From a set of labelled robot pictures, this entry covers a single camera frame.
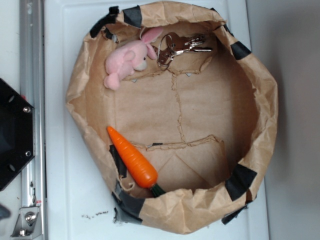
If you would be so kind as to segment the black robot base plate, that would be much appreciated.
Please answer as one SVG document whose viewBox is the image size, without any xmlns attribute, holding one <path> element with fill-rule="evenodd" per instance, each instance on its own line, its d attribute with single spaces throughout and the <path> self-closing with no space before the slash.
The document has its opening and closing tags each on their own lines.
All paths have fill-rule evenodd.
<svg viewBox="0 0 320 240">
<path fill-rule="evenodd" d="M 19 93 L 0 80 L 0 190 L 34 158 L 33 110 Z"/>
</svg>

